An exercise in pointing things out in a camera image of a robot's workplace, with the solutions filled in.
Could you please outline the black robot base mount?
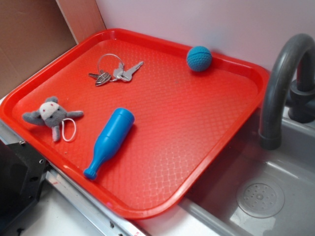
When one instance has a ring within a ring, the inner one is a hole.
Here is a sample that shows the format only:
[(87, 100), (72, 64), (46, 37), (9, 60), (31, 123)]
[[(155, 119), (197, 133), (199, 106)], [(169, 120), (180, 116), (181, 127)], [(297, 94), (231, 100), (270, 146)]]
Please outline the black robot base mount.
[(0, 226), (39, 201), (47, 161), (28, 143), (0, 143)]

